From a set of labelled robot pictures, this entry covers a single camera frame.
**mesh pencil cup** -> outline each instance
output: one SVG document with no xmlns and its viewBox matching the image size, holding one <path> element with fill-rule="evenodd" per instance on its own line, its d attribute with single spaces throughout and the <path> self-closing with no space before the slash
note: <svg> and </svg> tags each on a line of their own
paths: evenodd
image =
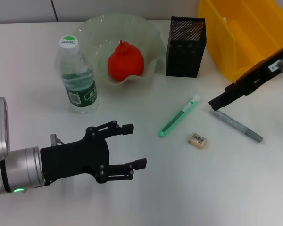
<svg viewBox="0 0 283 226">
<path fill-rule="evenodd" d="M 173 16 L 166 54 L 166 75 L 196 78 L 206 43 L 205 19 Z"/>
</svg>

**clear plastic bowl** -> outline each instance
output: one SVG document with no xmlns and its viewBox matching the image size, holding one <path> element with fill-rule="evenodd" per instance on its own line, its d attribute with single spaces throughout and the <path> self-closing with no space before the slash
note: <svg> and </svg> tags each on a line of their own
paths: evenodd
<svg viewBox="0 0 283 226">
<path fill-rule="evenodd" d="M 74 32 L 86 60 L 92 65 L 94 75 L 111 85 L 126 80 L 146 80 L 154 75 L 158 60 L 165 62 L 166 47 L 159 30 L 149 21 L 130 14 L 113 13 L 87 20 Z M 135 45 L 143 55 L 145 65 L 141 76 L 131 75 L 119 82 L 108 74 L 108 59 L 119 41 Z"/>
</svg>

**eraser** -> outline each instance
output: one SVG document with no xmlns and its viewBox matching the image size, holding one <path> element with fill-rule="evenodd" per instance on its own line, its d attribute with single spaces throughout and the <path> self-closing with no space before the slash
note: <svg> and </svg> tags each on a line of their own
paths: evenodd
<svg viewBox="0 0 283 226">
<path fill-rule="evenodd" d="M 207 144 L 208 142 L 208 139 L 200 136 L 199 134 L 197 133 L 192 133 L 188 143 L 190 143 L 191 145 L 197 147 L 197 148 L 200 148 L 200 149 L 203 149 L 204 146 Z"/>
</svg>

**yellow container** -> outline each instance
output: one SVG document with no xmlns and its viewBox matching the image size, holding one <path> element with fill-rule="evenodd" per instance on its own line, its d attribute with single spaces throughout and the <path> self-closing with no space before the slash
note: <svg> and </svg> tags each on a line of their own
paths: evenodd
<svg viewBox="0 0 283 226">
<path fill-rule="evenodd" d="M 283 48 L 283 10 L 274 0 L 200 0 L 207 47 L 219 70 L 236 81 Z"/>
</svg>

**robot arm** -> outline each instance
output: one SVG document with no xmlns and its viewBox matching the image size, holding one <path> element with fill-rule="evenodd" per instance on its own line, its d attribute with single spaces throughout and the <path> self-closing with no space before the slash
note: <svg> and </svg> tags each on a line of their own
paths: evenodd
<svg viewBox="0 0 283 226">
<path fill-rule="evenodd" d="M 225 88 L 225 92 L 209 101 L 214 111 L 228 106 L 243 95 L 249 95 L 261 85 L 283 72 L 283 49 L 265 61 L 259 62 L 235 83 Z"/>
<path fill-rule="evenodd" d="M 133 125 L 120 127 L 116 121 L 98 127 L 89 127 L 82 140 L 41 149 L 42 169 L 45 181 L 88 173 L 98 183 L 111 180 L 132 180 L 133 170 L 146 167 L 141 159 L 125 165 L 109 165 L 109 149 L 106 138 L 133 133 Z"/>
<path fill-rule="evenodd" d="M 132 133 L 132 124 L 120 127 L 112 121 L 87 128 L 83 139 L 77 142 L 54 144 L 40 151 L 38 147 L 31 147 L 9 152 L 7 105 L 0 97 L 0 194 L 48 186 L 58 179 L 82 173 L 94 176 L 98 183 L 132 180 L 134 170 L 146 168 L 147 160 L 110 165 L 105 140 Z"/>
</svg>

